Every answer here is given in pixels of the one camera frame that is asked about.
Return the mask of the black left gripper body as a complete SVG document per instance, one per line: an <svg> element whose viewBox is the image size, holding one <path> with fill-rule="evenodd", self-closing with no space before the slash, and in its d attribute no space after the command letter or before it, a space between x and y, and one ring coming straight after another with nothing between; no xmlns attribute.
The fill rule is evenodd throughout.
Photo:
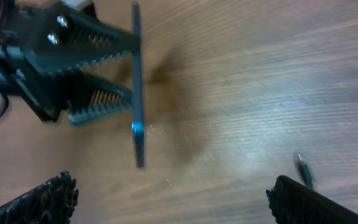
<svg viewBox="0 0 358 224"><path fill-rule="evenodd" d="M48 11L74 11L60 2L46 8L19 9L13 1L0 1L0 118L10 95L21 96L42 121L55 122L68 110L68 91L78 68L44 73L44 24Z"/></svg>

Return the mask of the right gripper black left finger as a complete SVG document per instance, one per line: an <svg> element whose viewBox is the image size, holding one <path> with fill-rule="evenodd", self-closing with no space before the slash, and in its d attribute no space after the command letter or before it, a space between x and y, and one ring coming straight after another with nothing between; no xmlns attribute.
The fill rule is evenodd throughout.
<svg viewBox="0 0 358 224"><path fill-rule="evenodd" d="M69 224L78 197L76 179L65 170L0 206L0 224Z"/></svg>

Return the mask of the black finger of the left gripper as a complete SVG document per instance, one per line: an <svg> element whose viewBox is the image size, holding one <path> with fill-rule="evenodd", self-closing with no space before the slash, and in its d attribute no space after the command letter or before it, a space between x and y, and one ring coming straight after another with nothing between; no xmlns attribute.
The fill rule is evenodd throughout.
<svg viewBox="0 0 358 224"><path fill-rule="evenodd" d="M68 120L80 126L132 107L132 91L103 77L83 74L68 91Z"/></svg>
<svg viewBox="0 0 358 224"><path fill-rule="evenodd" d="M76 11L46 12L44 29L44 73L48 75L140 47L138 36Z"/></svg>

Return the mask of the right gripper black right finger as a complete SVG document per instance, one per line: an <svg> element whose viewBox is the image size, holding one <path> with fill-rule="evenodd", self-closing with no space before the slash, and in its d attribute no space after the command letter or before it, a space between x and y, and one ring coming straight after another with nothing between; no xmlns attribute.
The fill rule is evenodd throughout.
<svg viewBox="0 0 358 224"><path fill-rule="evenodd" d="M358 213L285 175L277 177L266 195L278 224L358 224Z"/></svg>

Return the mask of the Samsung Galaxy smartphone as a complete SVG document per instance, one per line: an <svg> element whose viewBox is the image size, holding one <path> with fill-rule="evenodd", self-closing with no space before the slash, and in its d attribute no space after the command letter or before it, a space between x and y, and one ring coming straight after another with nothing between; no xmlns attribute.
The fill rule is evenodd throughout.
<svg viewBox="0 0 358 224"><path fill-rule="evenodd" d="M132 3L132 28L134 35L140 39L139 46L133 51L132 68L132 137L134 141L135 159L138 168L145 167L145 128L144 128L144 97L142 80L142 25L140 6Z"/></svg>

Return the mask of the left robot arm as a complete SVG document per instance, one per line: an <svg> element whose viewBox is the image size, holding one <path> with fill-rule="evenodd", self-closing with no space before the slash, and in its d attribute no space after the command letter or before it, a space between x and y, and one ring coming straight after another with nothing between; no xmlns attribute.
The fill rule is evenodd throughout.
<svg viewBox="0 0 358 224"><path fill-rule="evenodd" d="M0 1L0 118L9 97L21 97L44 122L68 111L79 126L125 110L141 114L141 23L132 5L133 30L101 22L89 7L78 11L62 1L19 7ZM134 85L124 87L89 72L123 55L133 56Z"/></svg>

